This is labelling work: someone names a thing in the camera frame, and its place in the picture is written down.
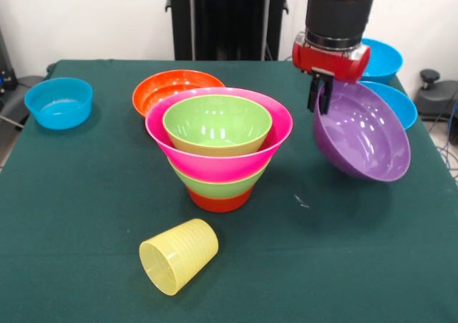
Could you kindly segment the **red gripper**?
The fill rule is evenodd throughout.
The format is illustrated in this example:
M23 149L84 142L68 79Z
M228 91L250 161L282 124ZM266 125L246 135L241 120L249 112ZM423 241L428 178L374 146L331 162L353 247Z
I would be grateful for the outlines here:
M319 95L319 112L327 115L333 92L334 78L344 82L357 82L363 77L371 49L359 44L349 51L329 51L319 49L306 40L306 33L299 32L293 44L293 65L311 74L307 108L314 112L320 82L323 86ZM333 76L321 76L319 73Z

